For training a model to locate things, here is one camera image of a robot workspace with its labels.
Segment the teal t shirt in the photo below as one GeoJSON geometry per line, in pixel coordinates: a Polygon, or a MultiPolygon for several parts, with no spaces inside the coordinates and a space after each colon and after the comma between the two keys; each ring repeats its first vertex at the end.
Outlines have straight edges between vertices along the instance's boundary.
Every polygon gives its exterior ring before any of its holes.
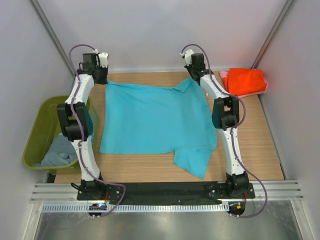
{"type": "Polygon", "coordinates": [[[217,131],[205,92],[187,78],[174,87],[109,82],[102,154],[173,153],[173,163],[204,178],[217,131]]]}

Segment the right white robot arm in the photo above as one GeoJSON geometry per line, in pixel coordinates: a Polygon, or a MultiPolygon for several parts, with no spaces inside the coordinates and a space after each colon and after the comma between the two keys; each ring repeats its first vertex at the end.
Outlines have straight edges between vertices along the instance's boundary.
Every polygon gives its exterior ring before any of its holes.
{"type": "Polygon", "coordinates": [[[205,56],[188,49],[180,54],[191,78],[202,87],[213,100],[212,123],[218,130],[226,156],[225,192],[231,198],[241,198],[249,188],[248,173],[243,166],[239,142],[239,99],[228,93],[206,67],[205,56]]]}

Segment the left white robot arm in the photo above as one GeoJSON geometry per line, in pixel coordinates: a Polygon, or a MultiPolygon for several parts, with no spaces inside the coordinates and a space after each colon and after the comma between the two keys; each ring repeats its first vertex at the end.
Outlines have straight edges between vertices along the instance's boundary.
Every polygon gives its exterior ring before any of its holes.
{"type": "Polygon", "coordinates": [[[96,84],[108,83],[108,58],[108,53],[98,50],[83,54],[72,91],[56,108],[62,134],[76,151],[81,169],[80,184],[71,184],[78,191],[78,200],[101,200],[106,195],[106,185],[94,156],[94,124],[87,101],[96,84]]]}

